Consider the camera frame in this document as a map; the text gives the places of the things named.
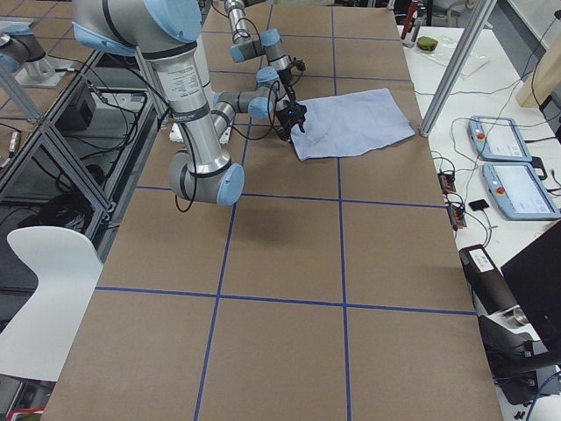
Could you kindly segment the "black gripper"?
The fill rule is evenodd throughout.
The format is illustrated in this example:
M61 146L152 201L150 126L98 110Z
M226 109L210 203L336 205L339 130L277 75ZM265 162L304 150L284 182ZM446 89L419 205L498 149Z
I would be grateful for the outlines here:
M301 133L305 133L304 123L307 107L297 103L295 92L292 89L287 90L288 106L275 112L280 123L280 138L284 141L291 140L291 130L294 126L299 128Z
M278 76L280 78L280 81L284 87L285 92L288 95L294 95L295 94L295 90L293 87L293 74L292 74L292 68L291 66L288 66L286 68L283 68L281 70L278 71Z

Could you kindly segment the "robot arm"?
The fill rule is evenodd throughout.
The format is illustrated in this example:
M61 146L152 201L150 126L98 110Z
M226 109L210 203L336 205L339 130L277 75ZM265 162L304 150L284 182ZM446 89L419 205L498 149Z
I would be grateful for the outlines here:
M273 67L287 94L290 104L296 103L292 69L301 63L293 60L286 52L279 32L273 28L259 32L257 26L246 16L245 8L261 1L224 1L224 12L229 20L232 36L231 58L236 63L266 56L267 63Z
M306 107L297 103L292 70L302 61L285 53L275 29L253 37L246 26L250 1L227 1L224 10L232 32L231 57L243 62L266 56L254 91L222 92L210 102L201 75L205 64L195 60L202 15L195 1L77 1L75 38L107 54L141 56L152 66L156 89L178 125L185 144L172 159L169 182L173 192L190 202L233 205L245 184L243 167L231 160L220 138L239 113L254 119L277 119L274 130L289 140L302 127Z

